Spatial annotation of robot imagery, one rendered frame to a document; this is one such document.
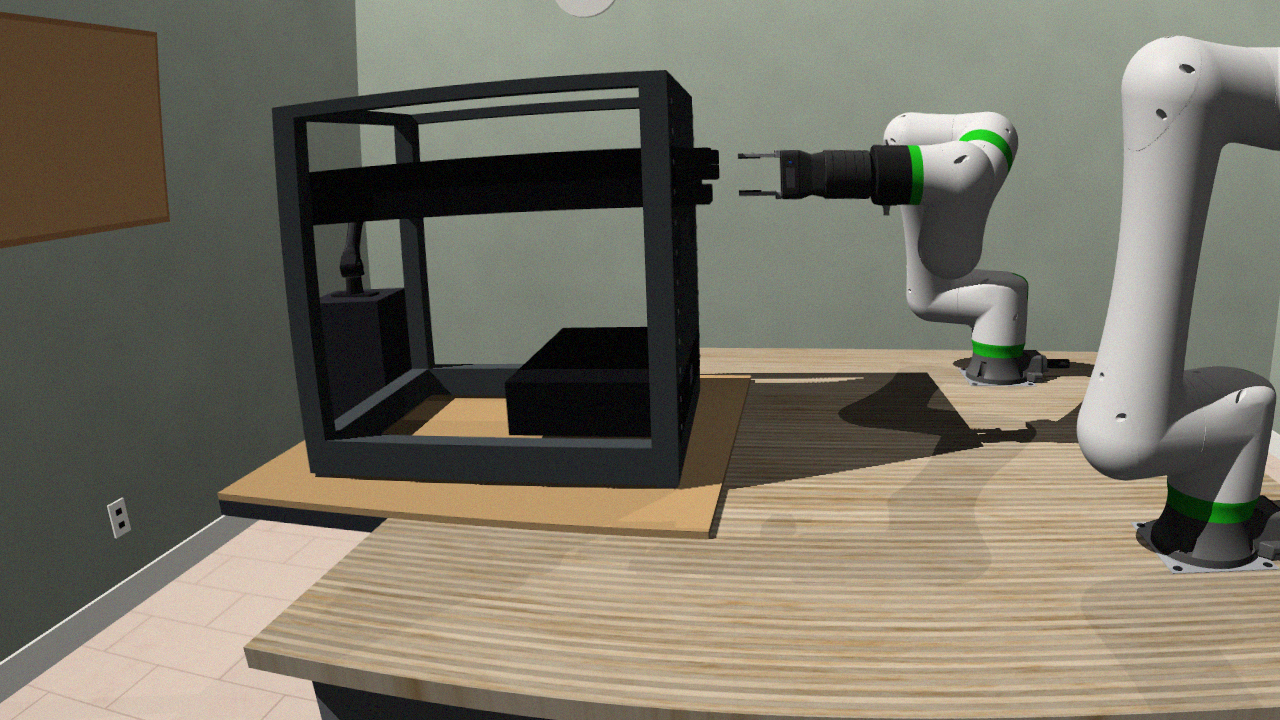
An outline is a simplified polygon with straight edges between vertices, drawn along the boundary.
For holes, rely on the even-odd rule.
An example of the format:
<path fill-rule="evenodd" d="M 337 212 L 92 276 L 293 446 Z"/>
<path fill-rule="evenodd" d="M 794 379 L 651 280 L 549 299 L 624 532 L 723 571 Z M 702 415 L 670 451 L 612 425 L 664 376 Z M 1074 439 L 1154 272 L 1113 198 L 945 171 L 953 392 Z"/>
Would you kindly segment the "tan wooden board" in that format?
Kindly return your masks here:
<path fill-rule="evenodd" d="M 680 486 L 315 477 L 305 441 L 218 492 L 219 500 L 372 518 L 602 536 L 707 539 L 751 375 L 700 375 Z M 381 436 L 509 436 L 506 396 L 433 395 Z"/>

